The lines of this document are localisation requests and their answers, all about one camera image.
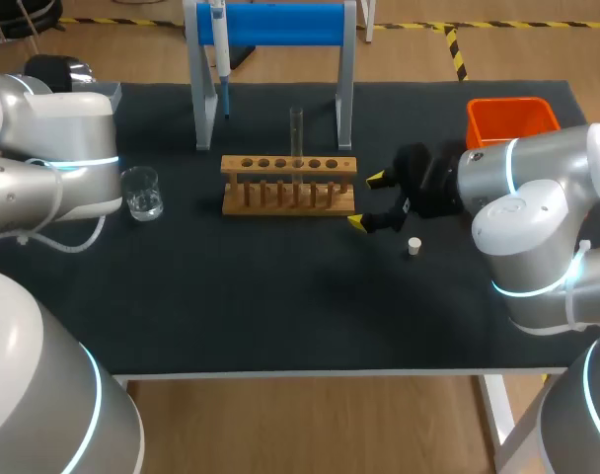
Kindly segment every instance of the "test tube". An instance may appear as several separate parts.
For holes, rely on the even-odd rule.
[[[291,166],[302,167],[302,108],[292,107],[289,110],[291,130]],[[302,175],[291,175],[291,183],[302,185]]]

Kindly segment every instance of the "hazard tape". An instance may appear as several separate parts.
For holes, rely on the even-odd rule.
[[[413,23],[376,23],[374,30],[421,30],[444,28],[590,28],[600,30],[600,22],[413,22]],[[365,30],[357,25],[358,30]]]
[[[462,58],[462,53],[458,47],[456,29],[445,27],[445,37],[447,38],[447,45],[449,46],[449,52],[451,52],[451,58],[454,61],[454,69],[456,69],[458,80],[461,82],[468,81],[469,75],[467,74],[467,68],[465,67],[465,61]]]
[[[131,25],[135,27],[183,28],[184,24],[156,20],[129,20],[124,18],[59,18],[59,23],[77,25]]]
[[[183,28],[183,23],[158,20],[131,20],[124,18],[60,18],[60,23],[79,25],[132,25],[136,27]],[[600,30],[600,22],[413,22],[413,23],[377,23],[375,30],[424,30],[444,28],[590,28]],[[358,30],[365,30],[357,25]]]

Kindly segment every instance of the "orange bin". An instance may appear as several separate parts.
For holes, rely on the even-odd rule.
[[[539,97],[474,99],[467,116],[470,150],[561,129],[550,104]]]

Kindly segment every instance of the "black tablecloth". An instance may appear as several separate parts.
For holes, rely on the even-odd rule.
[[[523,334],[470,235],[467,216],[409,217],[365,235],[345,218],[223,217],[222,154],[288,154],[289,107],[304,108],[305,155],[336,152],[335,86],[233,85],[212,150],[195,153],[186,85],[124,85],[116,114],[122,169],[151,165],[165,211],[136,224],[126,204],[80,255],[0,242],[0,273],[25,286],[112,373],[568,366],[598,329]],[[357,209],[396,190],[363,180],[421,141],[464,141],[466,104],[540,96],[561,126],[584,123],[563,82],[358,84],[353,150]],[[82,242],[94,222],[51,225]],[[581,235],[600,246],[600,206]],[[410,237],[421,254],[404,259]]]

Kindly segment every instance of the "white bottle cap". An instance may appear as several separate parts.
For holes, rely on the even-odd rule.
[[[408,241],[408,253],[410,255],[416,255],[420,250],[421,245],[422,242],[418,237],[412,237],[412,239]]]

